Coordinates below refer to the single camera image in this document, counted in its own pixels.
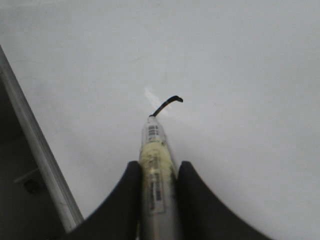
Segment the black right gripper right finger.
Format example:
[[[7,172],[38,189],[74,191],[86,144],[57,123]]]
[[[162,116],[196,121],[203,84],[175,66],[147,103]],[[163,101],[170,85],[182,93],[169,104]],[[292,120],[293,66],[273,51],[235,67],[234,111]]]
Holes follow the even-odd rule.
[[[268,240],[208,188],[192,163],[182,161],[176,194],[184,240]]]

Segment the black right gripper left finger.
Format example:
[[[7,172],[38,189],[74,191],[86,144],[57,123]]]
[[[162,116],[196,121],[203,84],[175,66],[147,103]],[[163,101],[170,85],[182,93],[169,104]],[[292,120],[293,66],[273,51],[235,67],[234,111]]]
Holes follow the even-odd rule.
[[[135,240],[141,210],[142,170],[130,161],[109,196],[62,240]]]

